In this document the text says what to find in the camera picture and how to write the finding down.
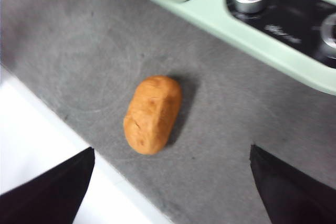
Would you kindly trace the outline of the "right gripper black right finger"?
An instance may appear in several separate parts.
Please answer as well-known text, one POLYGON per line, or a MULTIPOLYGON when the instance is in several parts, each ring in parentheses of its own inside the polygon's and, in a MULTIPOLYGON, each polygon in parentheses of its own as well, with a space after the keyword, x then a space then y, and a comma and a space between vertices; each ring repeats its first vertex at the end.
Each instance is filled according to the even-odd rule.
POLYGON ((335 223, 335 189, 257 145, 250 168, 271 223, 335 223))

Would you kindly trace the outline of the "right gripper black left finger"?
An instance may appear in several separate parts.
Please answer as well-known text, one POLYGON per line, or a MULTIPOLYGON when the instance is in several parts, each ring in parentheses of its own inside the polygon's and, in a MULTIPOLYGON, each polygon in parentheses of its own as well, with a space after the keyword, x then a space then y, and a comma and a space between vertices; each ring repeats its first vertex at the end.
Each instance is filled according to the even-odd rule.
POLYGON ((95 166, 89 147, 1 195, 1 223, 73 223, 95 166))

